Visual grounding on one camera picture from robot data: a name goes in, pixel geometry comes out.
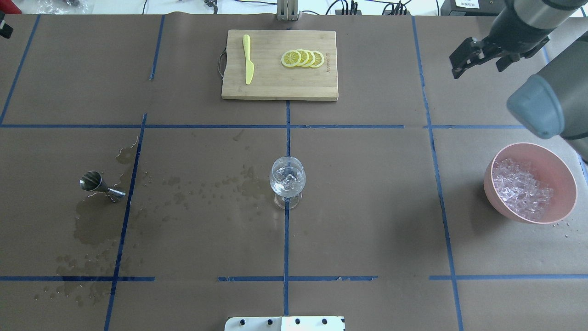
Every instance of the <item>plastic bag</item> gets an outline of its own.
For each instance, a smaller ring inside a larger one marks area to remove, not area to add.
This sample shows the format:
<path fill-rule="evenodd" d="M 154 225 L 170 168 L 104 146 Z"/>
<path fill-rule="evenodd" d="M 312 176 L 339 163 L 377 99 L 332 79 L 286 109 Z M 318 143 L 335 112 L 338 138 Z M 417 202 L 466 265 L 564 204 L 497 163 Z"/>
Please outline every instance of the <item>plastic bag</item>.
<path fill-rule="evenodd" d="M 37 14 L 91 14 L 93 0 L 37 0 Z"/>

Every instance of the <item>pink bowl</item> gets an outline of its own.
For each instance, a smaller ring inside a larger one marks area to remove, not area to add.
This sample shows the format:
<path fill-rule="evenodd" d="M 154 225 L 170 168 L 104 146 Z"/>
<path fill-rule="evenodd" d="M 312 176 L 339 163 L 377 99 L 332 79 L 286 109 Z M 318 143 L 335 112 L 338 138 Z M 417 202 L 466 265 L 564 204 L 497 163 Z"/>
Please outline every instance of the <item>pink bowl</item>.
<path fill-rule="evenodd" d="M 531 221 L 520 217 L 500 199 L 492 181 L 492 165 L 512 158 L 517 162 L 531 162 L 536 169 L 536 178 L 553 188 L 553 197 L 549 202 L 545 215 L 540 221 Z M 492 159 L 484 176 L 484 191 L 492 206 L 511 220 L 528 224 L 551 224 L 565 219 L 574 209 L 577 199 L 577 188 L 570 168 L 550 150 L 531 143 L 508 145 Z"/>

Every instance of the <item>bowl rim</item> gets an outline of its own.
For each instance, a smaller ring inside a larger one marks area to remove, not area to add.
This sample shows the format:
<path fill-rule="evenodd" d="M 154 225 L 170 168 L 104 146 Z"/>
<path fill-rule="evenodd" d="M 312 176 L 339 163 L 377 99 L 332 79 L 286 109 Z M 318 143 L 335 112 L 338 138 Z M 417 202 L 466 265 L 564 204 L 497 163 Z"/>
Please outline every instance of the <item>bowl rim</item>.
<path fill-rule="evenodd" d="M 576 178 L 574 177 L 574 174 L 572 173 L 572 171 L 570 170 L 570 167 L 567 166 L 567 164 L 562 160 L 562 158 L 560 158 L 557 154 L 555 154 L 554 152 L 550 151 L 548 148 L 545 148 L 541 145 L 538 144 L 533 144 L 533 143 L 526 143 L 526 142 L 521 142 L 521 143 L 513 143 L 513 144 L 509 144 L 507 146 L 504 146 L 500 151 L 498 151 L 498 153 L 496 153 L 496 155 L 494 155 L 494 157 L 492 158 L 492 162 L 490 163 L 490 181 L 492 182 L 492 188 L 494 189 L 495 192 L 496 191 L 496 185 L 494 184 L 494 163 L 496 162 L 496 158 L 498 158 L 498 156 L 507 148 L 512 147 L 514 145 L 533 145 L 533 146 L 537 146 L 540 147 L 544 150 L 546 150 L 547 152 L 549 152 L 550 154 L 552 154 L 553 156 L 555 156 L 567 169 L 567 172 L 570 174 L 570 176 L 572 177 L 572 182 L 574 183 L 574 203 L 572 205 L 572 207 L 570 208 L 570 211 L 563 216 L 562 218 L 555 220 L 555 221 L 550 221 L 550 222 L 537 222 L 537 221 L 531 221 L 528 220 L 520 215 L 518 215 L 517 213 L 515 213 L 515 211 L 513 211 L 512 209 L 509 208 L 509 206 L 501 199 L 499 198 L 498 200 L 500 200 L 500 203 L 502 203 L 511 213 L 513 213 L 514 215 L 516 215 L 516 217 L 520 218 L 521 220 L 524 220 L 527 223 L 533 223 L 533 224 L 553 224 L 553 223 L 557 223 L 563 219 L 565 219 L 566 217 L 570 216 L 570 214 L 572 213 L 572 211 L 574 210 L 574 208 L 576 208 L 576 203 L 578 202 L 578 185 L 576 183 Z"/>

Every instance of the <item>jigger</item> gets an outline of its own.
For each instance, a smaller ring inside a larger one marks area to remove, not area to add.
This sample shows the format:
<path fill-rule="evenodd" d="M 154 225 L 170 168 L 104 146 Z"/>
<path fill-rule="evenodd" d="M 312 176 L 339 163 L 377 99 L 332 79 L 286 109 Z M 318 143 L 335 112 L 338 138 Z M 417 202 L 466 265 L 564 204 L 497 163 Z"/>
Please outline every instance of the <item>jigger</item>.
<path fill-rule="evenodd" d="M 102 180 L 102 175 L 97 171 L 89 171 L 82 176 L 79 180 L 79 186 L 84 191 L 88 192 L 106 192 L 106 195 L 110 197 L 112 202 L 117 202 L 126 196 L 124 191 L 115 190 L 112 187 L 108 187 Z"/>

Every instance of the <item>glass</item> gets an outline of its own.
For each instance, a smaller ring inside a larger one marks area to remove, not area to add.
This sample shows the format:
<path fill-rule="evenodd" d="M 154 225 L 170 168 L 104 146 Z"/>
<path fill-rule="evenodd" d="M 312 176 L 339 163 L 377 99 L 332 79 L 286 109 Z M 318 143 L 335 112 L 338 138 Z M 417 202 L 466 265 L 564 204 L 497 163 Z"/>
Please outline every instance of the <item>glass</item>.
<path fill-rule="evenodd" d="M 302 199 L 302 189 L 306 184 L 306 174 L 302 163 L 295 157 L 284 156 L 277 159 L 269 174 L 269 184 L 276 193 L 273 201 L 282 209 L 292 209 Z"/>

